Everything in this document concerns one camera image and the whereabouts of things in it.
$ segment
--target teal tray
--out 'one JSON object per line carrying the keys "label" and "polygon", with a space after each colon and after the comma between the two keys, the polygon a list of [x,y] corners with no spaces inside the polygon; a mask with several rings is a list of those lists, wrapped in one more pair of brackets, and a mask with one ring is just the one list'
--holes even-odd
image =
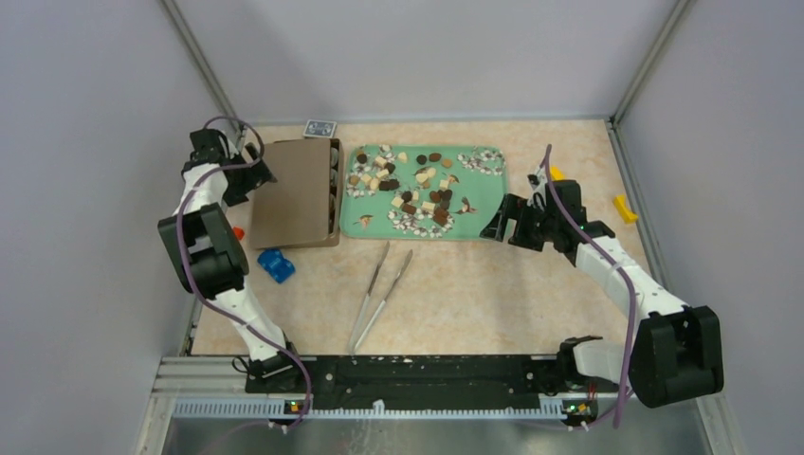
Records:
{"label": "teal tray", "polygon": [[[367,156],[365,164],[356,160],[357,151]],[[405,153],[407,163],[399,155]],[[421,165],[419,155],[441,154],[438,162]],[[395,178],[400,187],[396,191],[372,191],[362,180],[354,184],[352,177],[363,174],[375,176],[380,168],[375,158],[382,156],[396,169],[385,180]],[[452,166],[443,166],[445,158]],[[365,145],[354,149],[346,162],[345,193],[340,211],[340,229],[349,237],[365,239],[444,239],[478,240],[480,231],[494,216],[503,196],[508,191],[508,177],[503,153],[495,147],[457,145]],[[436,175],[429,180],[430,188],[422,188],[415,175],[422,168],[434,167]],[[429,192],[438,191],[441,180],[448,180],[452,199],[448,209],[448,223],[441,227],[432,220],[432,214],[421,210],[422,202],[430,202]],[[418,208],[414,215],[404,213],[391,202],[403,191],[418,191]]]}

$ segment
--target blue plastic object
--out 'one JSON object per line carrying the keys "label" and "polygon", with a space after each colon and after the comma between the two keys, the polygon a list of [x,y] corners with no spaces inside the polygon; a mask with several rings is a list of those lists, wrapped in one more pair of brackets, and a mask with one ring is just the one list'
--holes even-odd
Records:
{"label": "blue plastic object", "polygon": [[276,282],[283,283],[296,272],[296,267],[278,249],[267,249],[257,258],[257,264],[264,268]]}

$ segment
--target yellow block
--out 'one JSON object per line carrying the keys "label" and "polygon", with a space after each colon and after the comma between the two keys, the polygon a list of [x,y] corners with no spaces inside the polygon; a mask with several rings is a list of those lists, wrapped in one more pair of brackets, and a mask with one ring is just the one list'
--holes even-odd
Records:
{"label": "yellow block", "polygon": [[561,170],[559,170],[556,166],[550,166],[550,177],[558,182],[558,180],[564,179],[564,174],[561,173]]}
{"label": "yellow block", "polygon": [[626,195],[620,194],[619,196],[614,197],[614,206],[617,208],[617,212],[620,213],[620,217],[623,221],[630,225],[632,223],[636,223],[636,220],[639,219],[639,215],[629,210],[628,206],[626,205]]}

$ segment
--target table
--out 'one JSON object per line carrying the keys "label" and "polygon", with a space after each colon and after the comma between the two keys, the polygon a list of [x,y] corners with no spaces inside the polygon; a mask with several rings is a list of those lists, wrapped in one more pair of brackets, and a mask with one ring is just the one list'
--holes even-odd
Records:
{"label": "table", "polygon": [[[259,128],[265,142],[299,138],[302,130],[301,125]],[[551,164],[581,184],[590,220],[608,224],[648,270],[636,225],[626,225],[612,203],[625,190],[603,120],[342,124],[337,136],[345,153],[367,143],[497,146],[507,160],[509,190],[520,195],[530,193],[525,176],[552,143]],[[249,204],[242,204],[227,217],[233,226],[247,228],[249,214]],[[336,247],[287,249],[283,254],[297,272],[283,284],[256,264],[260,251],[246,247],[248,279],[265,312],[301,354],[344,355],[384,243],[342,236]],[[411,266],[359,354],[552,354],[567,337],[624,339],[625,316],[552,247],[538,253],[480,239],[392,241],[370,312],[409,249]],[[247,349],[228,320],[205,308],[192,353],[246,354]]]}

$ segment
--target cardboard box lid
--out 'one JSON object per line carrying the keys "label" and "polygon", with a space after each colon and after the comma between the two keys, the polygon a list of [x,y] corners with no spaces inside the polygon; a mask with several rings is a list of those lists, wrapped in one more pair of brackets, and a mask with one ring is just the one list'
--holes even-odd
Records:
{"label": "cardboard box lid", "polygon": [[329,139],[265,145],[276,183],[254,191],[248,244],[273,248],[320,242],[329,234]]}

